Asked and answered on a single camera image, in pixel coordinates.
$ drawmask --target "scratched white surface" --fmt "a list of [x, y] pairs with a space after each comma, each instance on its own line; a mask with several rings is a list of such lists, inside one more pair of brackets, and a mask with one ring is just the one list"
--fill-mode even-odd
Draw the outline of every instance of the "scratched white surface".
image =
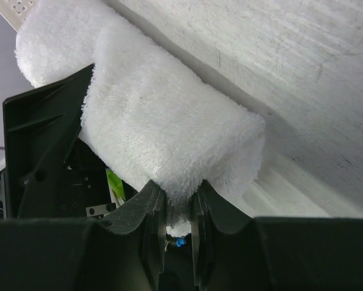
[[363, 217], [363, 0], [108, 2], [218, 71], [233, 83], [224, 91], [265, 117], [266, 161], [239, 208]]

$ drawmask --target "white towel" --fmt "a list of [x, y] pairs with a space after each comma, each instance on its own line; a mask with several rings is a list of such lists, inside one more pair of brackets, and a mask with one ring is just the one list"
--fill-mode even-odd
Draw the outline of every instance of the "white towel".
[[230, 202], [257, 177], [263, 119], [202, 81], [100, 0], [40, 0], [17, 35], [25, 77], [41, 86], [94, 62], [81, 138], [137, 190], [167, 193], [168, 232], [207, 179]]

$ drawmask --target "perforated white strip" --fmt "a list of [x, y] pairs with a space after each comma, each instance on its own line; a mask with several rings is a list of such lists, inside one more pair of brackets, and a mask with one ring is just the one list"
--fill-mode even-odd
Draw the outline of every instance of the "perforated white strip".
[[0, 14], [18, 31], [36, 2], [37, 0], [0, 0]]

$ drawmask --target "blue component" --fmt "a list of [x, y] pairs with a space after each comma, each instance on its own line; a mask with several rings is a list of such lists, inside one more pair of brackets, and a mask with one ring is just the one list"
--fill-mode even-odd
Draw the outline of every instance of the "blue component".
[[185, 245], [187, 242], [186, 242], [186, 239], [185, 238], [177, 238], [176, 239], [176, 246], [177, 247], [181, 247], [183, 245]]

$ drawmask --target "blue cap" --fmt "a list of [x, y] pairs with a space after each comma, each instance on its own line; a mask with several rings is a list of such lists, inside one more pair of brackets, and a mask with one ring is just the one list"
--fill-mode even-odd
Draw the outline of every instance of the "blue cap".
[[185, 245], [187, 242], [186, 242], [186, 239], [185, 238], [177, 238], [176, 239], [176, 246], [177, 247], [181, 247], [183, 245]]

